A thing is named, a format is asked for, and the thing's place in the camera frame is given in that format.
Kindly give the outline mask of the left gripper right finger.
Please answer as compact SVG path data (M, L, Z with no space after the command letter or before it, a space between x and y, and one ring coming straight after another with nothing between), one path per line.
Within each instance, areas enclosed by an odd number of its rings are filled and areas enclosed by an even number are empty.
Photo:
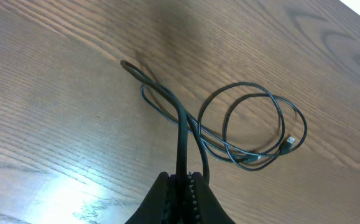
M189 177L187 223L235 224L199 172Z

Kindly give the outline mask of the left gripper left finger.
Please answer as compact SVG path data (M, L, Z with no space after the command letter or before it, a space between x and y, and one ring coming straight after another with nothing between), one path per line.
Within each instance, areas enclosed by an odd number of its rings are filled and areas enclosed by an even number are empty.
M139 208L127 220L126 224L161 223L167 198L168 179L169 176L166 172L161 172L157 176Z

